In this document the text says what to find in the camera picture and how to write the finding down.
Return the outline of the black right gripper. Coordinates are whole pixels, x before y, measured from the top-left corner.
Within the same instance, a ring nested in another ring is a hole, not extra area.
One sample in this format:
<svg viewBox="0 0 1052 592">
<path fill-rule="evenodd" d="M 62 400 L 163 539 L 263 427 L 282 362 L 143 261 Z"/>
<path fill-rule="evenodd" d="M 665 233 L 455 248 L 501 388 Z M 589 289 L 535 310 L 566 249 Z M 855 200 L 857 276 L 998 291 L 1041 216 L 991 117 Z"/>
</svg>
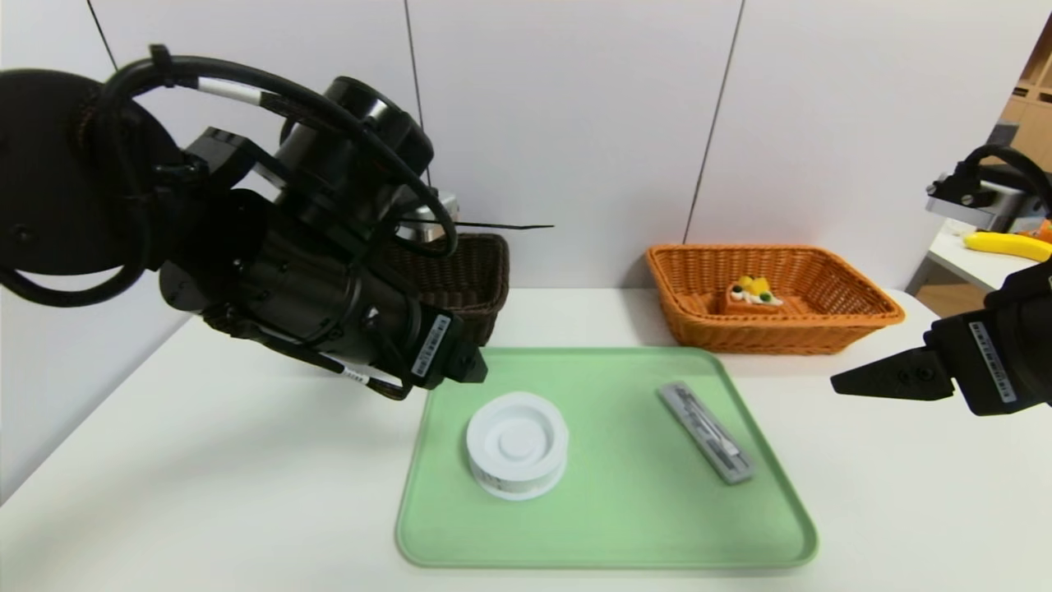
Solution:
<svg viewBox="0 0 1052 592">
<path fill-rule="evenodd" d="M 937 320 L 925 346 L 830 377 L 842 395 L 936 401 L 995 416 L 1051 401 L 1051 263 L 1008 275 L 976 311 Z"/>
</svg>

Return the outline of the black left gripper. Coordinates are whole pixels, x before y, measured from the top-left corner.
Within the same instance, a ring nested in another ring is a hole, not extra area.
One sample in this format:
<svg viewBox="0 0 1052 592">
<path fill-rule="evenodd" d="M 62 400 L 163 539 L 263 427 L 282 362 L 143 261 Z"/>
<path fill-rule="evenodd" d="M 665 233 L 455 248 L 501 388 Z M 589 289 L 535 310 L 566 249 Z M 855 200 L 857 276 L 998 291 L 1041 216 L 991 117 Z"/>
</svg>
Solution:
<svg viewBox="0 0 1052 592">
<path fill-rule="evenodd" d="M 392 240 L 384 226 L 345 252 L 299 226 L 241 229 L 240 336 L 375 391 L 484 382 L 488 366 L 462 344 L 462 323 L 386 265 Z"/>
</svg>

